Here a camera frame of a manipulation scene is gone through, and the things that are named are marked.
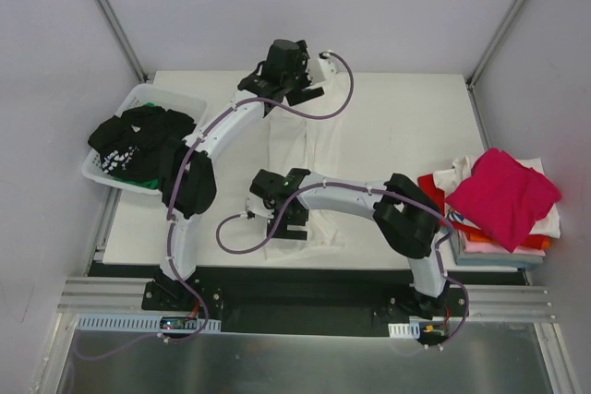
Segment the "black clothes pile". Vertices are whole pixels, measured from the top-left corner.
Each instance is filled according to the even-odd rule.
[[[183,138],[195,126],[193,118],[184,113],[147,103],[100,124],[90,135],[89,145],[101,155],[104,173],[154,189],[164,142],[169,137]]]

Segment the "gray wall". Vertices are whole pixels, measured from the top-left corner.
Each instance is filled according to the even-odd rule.
[[[134,86],[93,0],[0,0],[0,392],[29,392],[105,188],[80,165]]]
[[[591,392],[591,0],[531,0],[477,85],[494,145],[541,157],[561,189],[562,238],[536,274]]]
[[[357,71],[469,75],[512,0],[110,0],[148,72],[252,69],[307,39]]]

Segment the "white fabric on table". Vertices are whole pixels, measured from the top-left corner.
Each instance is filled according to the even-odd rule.
[[[337,110],[348,91],[345,74],[337,75],[324,95],[296,106],[304,113],[324,115]],[[275,109],[269,114],[269,171],[286,175],[292,168],[335,177],[339,160],[341,116],[311,120]],[[309,212],[307,241],[272,239],[264,248],[267,260],[312,257],[344,247],[344,236],[326,211]]]
[[[465,156],[460,159],[455,159],[452,162],[453,168],[450,170],[436,171],[433,173],[433,182],[435,186],[448,196],[455,191],[460,183],[472,176],[472,166],[476,162],[476,156]],[[540,174],[544,174],[541,159],[530,159],[528,161],[518,161],[525,168],[533,168]],[[468,219],[462,221],[464,225],[479,228]],[[542,234],[556,239],[561,237],[561,218],[558,214],[556,205],[552,205],[548,215],[541,221],[537,221],[530,234]]]

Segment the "table top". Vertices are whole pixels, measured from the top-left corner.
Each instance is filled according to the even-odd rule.
[[[191,91],[208,101],[209,116],[218,113],[246,72],[159,71],[154,85]],[[381,180],[403,173],[420,175],[449,168],[456,157],[479,155],[483,145],[459,75],[356,74],[356,90],[343,115],[338,176]],[[218,196],[199,225],[201,266],[262,266],[337,269],[408,269],[405,257],[393,252],[375,223],[334,213],[345,237],[338,251],[310,257],[269,259],[264,248],[233,256],[215,241],[218,223],[244,209],[247,191],[260,168],[268,167],[269,126],[250,128],[214,166]],[[165,256],[166,209],[160,197],[123,191],[107,241],[103,263],[159,264]],[[246,249],[262,240],[263,221],[233,221],[224,227],[224,243]],[[441,247],[446,269],[514,271],[510,267],[458,267],[448,245]]]

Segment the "white laundry basket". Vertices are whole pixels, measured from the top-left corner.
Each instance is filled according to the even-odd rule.
[[[195,96],[187,95],[186,93],[165,90],[148,84],[137,85],[131,90],[115,115],[121,117],[123,111],[130,108],[137,108],[149,102],[154,105],[162,106],[164,109],[172,109],[190,115],[195,120],[197,128],[200,128],[205,123],[207,113],[206,101]],[[160,191],[157,189],[142,188],[141,186],[126,184],[115,180],[109,174],[103,173],[101,163],[100,154],[96,152],[96,150],[91,149],[86,160],[82,163],[82,175],[98,182],[99,184],[125,189],[126,191],[133,191],[134,193],[151,194],[154,196],[160,194]]]

